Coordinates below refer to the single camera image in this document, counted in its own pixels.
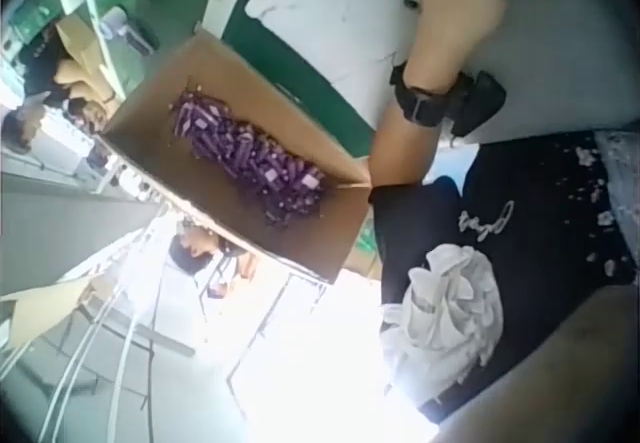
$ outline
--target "white graphic print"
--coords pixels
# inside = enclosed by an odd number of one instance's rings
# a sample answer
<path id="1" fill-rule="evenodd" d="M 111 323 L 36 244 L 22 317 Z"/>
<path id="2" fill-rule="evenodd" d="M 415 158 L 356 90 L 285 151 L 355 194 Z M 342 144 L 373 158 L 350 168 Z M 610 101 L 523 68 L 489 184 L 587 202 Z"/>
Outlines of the white graphic print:
<path id="1" fill-rule="evenodd" d="M 576 148 L 576 154 L 578 155 L 578 161 L 581 166 L 591 166 L 596 162 L 596 159 L 589 150 L 578 147 Z"/>
<path id="2" fill-rule="evenodd" d="M 615 219 L 613 218 L 613 214 L 610 211 L 604 211 L 598 215 L 598 225 L 599 226 L 611 226 Z"/>
<path id="3" fill-rule="evenodd" d="M 460 218 L 458 218 L 458 228 L 461 233 L 464 233 L 467 229 L 476 231 L 478 233 L 478 243 L 481 243 L 486 240 L 487 236 L 491 233 L 494 235 L 502 233 L 504 227 L 509 223 L 511 215 L 513 215 L 514 206 L 515 202 L 513 200 L 508 201 L 507 204 L 504 205 L 502 213 L 500 213 L 500 217 L 495 221 L 495 223 L 487 225 L 480 224 L 478 217 L 470 218 L 469 213 L 463 211 L 460 214 Z"/>

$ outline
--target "paper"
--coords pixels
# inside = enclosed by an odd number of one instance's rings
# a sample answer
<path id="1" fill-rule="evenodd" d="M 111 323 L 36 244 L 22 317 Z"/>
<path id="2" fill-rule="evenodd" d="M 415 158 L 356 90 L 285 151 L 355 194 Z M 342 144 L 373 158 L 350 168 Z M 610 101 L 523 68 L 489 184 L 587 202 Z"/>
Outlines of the paper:
<path id="1" fill-rule="evenodd" d="M 76 14 L 63 18 L 56 26 L 62 44 L 71 57 L 89 74 L 97 73 L 103 61 L 98 38 L 93 30 Z"/>
<path id="2" fill-rule="evenodd" d="M 8 347 L 29 343 L 60 323 L 76 308 L 89 281 L 90 277 L 82 277 L 1 297 L 0 302 L 16 302 Z"/>

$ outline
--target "white cloth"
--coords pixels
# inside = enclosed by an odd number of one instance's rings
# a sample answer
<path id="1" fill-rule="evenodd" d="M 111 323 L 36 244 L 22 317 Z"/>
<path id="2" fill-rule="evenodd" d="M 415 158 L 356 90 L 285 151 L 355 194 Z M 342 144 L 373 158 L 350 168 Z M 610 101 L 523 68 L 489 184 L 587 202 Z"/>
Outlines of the white cloth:
<path id="1" fill-rule="evenodd" d="M 485 366 L 502 336 L 498 286 L 488 258 L 444 244 L 426 255 L 429 268 L 409 271 L 401 304 L 383 305 L 391 326 L 381 335 L 391 381 L 416 405 Z"/>
<path id="2" fill-rule="evenodd" d="M 611 209 L 637 265 L 640 265 L 640 134 L 597 131 L 596 143 L 609 175 Z"/>

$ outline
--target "cardboard box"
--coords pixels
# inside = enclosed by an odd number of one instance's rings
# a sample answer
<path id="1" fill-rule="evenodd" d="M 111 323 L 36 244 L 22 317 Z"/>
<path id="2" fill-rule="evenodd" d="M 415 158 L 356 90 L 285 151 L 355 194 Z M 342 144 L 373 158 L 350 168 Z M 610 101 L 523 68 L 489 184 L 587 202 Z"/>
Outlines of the cardboard box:
<path id="1" fill-rule="evenodd" d="M 344 268 L 370 280 L 382 279 L 382 262 L 377 253 L 365 252 L 354 246 L 347 257 Z"/>
<path id="2" fill-rule="evenodd" d="M 56 27 L 62 44 L 71 57 L 89 74 L 100 72 L 103 63 L 98 37 L 78 15 L 69 15 L 60 20 Z"/>
<path id="3" fill-rule="evenodd" d="M 172 135 L 169 105 L 185 88 L 224 100 L 238 119 L 271 134 L 289 151 L 316 163 L 335 182 L 321 217 L 271 227 L 257 201 L 216 164 L 197 160 L 189 142 Z M 257 254 L 309 270 L 333 282 L 368 210 L 369 175 L 330 135 L 222 42 L 200 32 L 125 100 L 102 140 L 199 224 Z"/>

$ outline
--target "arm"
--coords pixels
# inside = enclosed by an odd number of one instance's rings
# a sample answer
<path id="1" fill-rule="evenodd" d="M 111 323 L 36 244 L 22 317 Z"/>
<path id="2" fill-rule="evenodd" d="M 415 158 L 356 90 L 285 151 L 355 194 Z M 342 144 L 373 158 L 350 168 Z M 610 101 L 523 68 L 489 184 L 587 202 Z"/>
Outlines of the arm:
<path id="1" fill-rule="evenodd" d="M 69 90 L 69 98 L 82 98 L 87 101 L 95 101 L 101 105 L 98 94 L 84 82 L 72 83 Z"/>
<path id="2" fill-rule="evenodd" d="M 107 80 L 100 74 L 90 75 L 75 60 L 62 60 L 58 64 L 56 83 L 78 88 L 76 98 L 85 98 L 104 106 L 103 102 L 113 99 L 114 92 Z"/>
<path id="3" fill-rule="evenodd" d="M 432 93 L 446 94 L 469 54 L 499 24 L 505 0 L 422 0 L 422 13 L 404 80 Z M 416 184 L 428 172 L 438 148 L 440 128 L 407 121 L 394 101 L 375 135 L 369 170 L 374 187 Z"/>

